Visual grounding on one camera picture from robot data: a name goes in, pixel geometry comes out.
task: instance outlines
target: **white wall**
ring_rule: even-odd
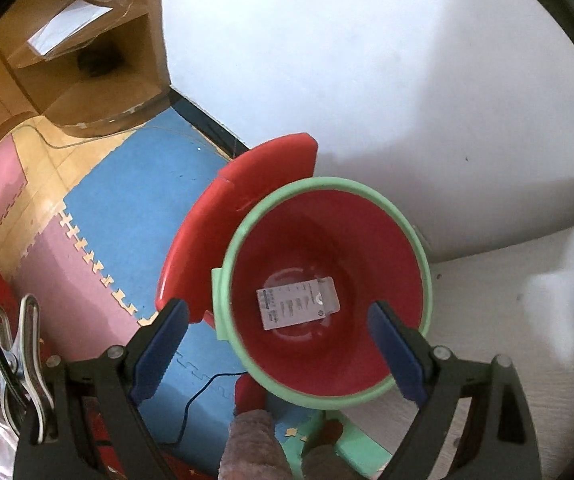
[[[163,0],[174,88],[389,197],[435,258],[574,223],[574,47],[535,0]]]

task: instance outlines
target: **green bucket rim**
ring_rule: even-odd
[[[371,388],[363,390],[362,392],[336,397],[314,396],[288,388],[284,384],[271,378],[247,353],[247,350],[240,340],[240,336],[234,326],[230,308],[231,299],[229,297],[231,280],[238,251],[247,238],[247,235],[251,232],[251,229],[253,229],[258,221],[274,207],[298,194],[325,189],[350,192],[369,200],[383,209],[402,229],[412,245],[418,267],[421,271],[423,282],[423,313],[420,320],[419,331],[423,336],[427,335],[433,308],[431,275],[425,251],[423,250],[414,228],[398,208],[379,192],[365,186],[364,184],[360,184],[359,182],[332,176],[304,178],[302,180],[292,182],[291,184],[287,184],[286,186],[282,186],[262,199],[258,204],[256,204],[256,206],[254,206],[247,216],[245,216],[229,243],[222,262],[222,268],[212,270],[213,311],[218,338],[229,341],[246,370],[248,370],[254,380],[262,385],[268,392],[273,393],[292,404],[297,404],[298,406],[313,408],[315,410],[340,410],[342,408],[348,408],[349,406],[368,402],[369,400],[381,396],[396,384],[394,378],[389,376],[380,383],[375,384]]]

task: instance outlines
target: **label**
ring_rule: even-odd
[[[261,288],[256,296],[265,330],[323,319],[340,310],[332,278]]]

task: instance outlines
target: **screw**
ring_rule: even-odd
[[[434,348],[434,357],[441,361],[447,361],[452,356],[452,351],[446,346],[437,346]]]
[[[496,362],[503,368],[509,368],[512,365],[512,360],[505,354],[498,354],[496,356]]]
[[[56,366],[58,366],[60,364],[61,361],[62,361],[62,359],[60,358],[59,355],[49,356],[49,358],[47,359],[47,367],[48,368],[55,368]]]
[[[107,355],[109,356],[109,359],[118,359],[119,357],[122,357],[122,354],[124,353],[125,349],[120,345],[110,346],[109,350],[107,350]]]

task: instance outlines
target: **white paper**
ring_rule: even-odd
[[[265,330],[323,319],[340,310],[332,278],[261,288],[256,296]]]
[[[84,0],[76,0],[51,18],[41,30],[29,38],[28,43],[44,56],[69,36],[110,10],[112,7],[101,7]]]

